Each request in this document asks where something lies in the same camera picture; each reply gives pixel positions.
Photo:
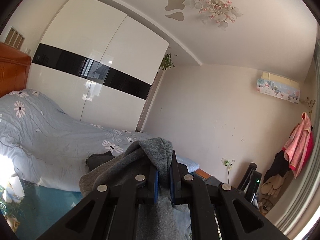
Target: ceiling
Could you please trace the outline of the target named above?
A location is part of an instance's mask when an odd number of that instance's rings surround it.
[[[231,0],[244,14],[224,31],[204,25],[185,0],[166,11],[168,0],[116,0],[164,33],[177,65],[249,67],[304,81],[313,56],[317,23],[302,0]],[[166,15],[182,12],[184,20]]]

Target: metal rivet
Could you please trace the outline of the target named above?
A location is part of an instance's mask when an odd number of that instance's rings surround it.
[[[138,175],[135,177],[135,179],[136,179],[137,181],[143,181],[145,178],[146,178],[146,177],[145,177],[143,174],[138,174]]]
[[[107,189],[108,189],[108,186],[107,186],[107,185],[104,185],[104,184],[99,185],[99,186],[97,187],[97,190],[100,191],[100,192],[104,192],[104,191],[106,191]]]
[[[222,187],[222,189],[225,190],[225,191],[229,191],[229,190],[231,190],[231,188],[232,188],[231,185],[229,185],[229,184],[227,184],[227,183],[223,183],[221,187]]]
[[[186,174],[183,177],[185,180],[193,180],[193,176],[191,174]]]

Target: sliding door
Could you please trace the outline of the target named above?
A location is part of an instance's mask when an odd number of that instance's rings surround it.
[[[103,54],[81,120],[135,130],[168,45],[127,16]]]
[[[27,88],[46,94],[80,120],[95,71],[125,17],[97,0],[68,0],[40,41]]]

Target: teal carpet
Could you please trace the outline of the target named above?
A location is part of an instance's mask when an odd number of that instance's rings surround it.
[[[80,192],[21,183],[26,196],[20,204],[9,204],[0,198],[1,211],[21,223],[16,232],[20,240],[35,240],[82,199]]]

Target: gray sweater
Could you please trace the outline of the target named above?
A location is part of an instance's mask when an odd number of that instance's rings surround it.
[[[187,205],[179,210],[170,201],[169,167],[172,143],[162,138],[133,142],[128,149],[81,177],[79,187],[86,196],[100,184],[110,187],[123,184],[138,174],[138,168],[150,161],[159,172],[159,196],[154,205],[141,205],[139,209],[137,240],[189,239],[190,215]]]

